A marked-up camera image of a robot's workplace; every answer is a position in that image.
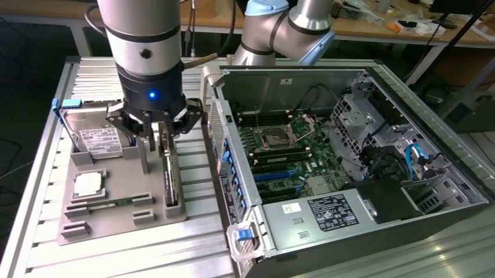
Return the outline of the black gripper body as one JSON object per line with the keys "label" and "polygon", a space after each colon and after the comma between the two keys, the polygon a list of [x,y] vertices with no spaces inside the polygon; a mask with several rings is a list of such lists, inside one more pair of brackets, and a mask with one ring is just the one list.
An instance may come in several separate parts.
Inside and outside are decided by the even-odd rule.
{"label": "black gripper body", "polygon": [[182,112],[187,105],[183,95],[183,70],[182,62],[158,75],[133,74],[118,66],[129,113],[142,116],[147,111],[163,115],[167,111],[171,116],[177,116]]}

